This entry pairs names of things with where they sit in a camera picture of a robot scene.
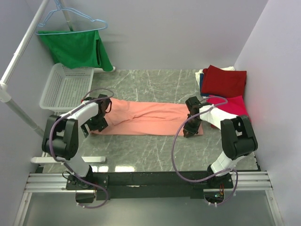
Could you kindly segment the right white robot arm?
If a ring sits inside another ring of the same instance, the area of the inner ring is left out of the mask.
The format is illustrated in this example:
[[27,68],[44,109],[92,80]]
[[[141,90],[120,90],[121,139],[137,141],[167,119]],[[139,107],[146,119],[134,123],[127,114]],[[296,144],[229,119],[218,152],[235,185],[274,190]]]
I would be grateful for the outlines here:
[[188,108],[188,121],[183,127],[186,138],[198,134],[201,122],[206,121],[221,131],[222,153],[208,166],[207,184],[217,188],[226,181],[227,169],[236,164],[258,148],[251,120],[247,115],[228,113],[215,104],[200,102],[197,97],[185,101]]

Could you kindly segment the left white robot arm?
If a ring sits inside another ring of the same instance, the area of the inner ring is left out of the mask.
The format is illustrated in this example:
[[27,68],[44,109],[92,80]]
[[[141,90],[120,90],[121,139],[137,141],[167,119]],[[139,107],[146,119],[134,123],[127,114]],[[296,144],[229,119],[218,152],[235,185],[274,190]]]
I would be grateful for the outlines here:
[[94,177],[91,166],[77,153],[79,130],[103,131],[108,127],[105,115],[111,107],[110,97],[100,94],[98,98],[87,97],[76,108],[59,116],[51,115],[47,120],[42,150],[62,163],[83,189],[93,186]]

